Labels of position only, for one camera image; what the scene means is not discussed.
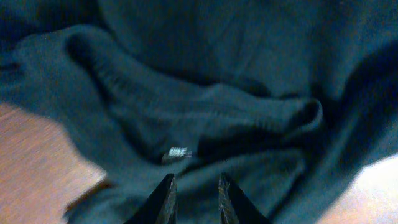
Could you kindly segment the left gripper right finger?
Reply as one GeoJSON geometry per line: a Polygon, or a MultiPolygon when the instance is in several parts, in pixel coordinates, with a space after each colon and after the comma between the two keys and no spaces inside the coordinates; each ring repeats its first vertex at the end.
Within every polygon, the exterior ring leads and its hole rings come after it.
{"type": "Polygon", "coordinates": [[[227,173],[220,175],[218,192],[221,224],[270,224],[227,173]]]}

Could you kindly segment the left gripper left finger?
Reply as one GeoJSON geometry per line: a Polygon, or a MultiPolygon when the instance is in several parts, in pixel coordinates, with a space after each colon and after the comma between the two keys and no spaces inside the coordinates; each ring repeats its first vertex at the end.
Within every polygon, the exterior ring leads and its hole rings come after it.
{"type": "Polygon", "coordinates": [[[124,224],[176,224],[177,184],[167,174],[138,211],[124,224]]]}

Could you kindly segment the black t-shirt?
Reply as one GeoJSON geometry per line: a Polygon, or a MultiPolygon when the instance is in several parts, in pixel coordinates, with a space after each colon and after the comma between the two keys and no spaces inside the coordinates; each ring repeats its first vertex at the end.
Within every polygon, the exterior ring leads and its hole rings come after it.
{"type": "Polygon", "coordinates": [[[397,2],[2,1],[1,101],[64,125],[111,187],[66,213],[315,223],[397,152],[397,2]]]}

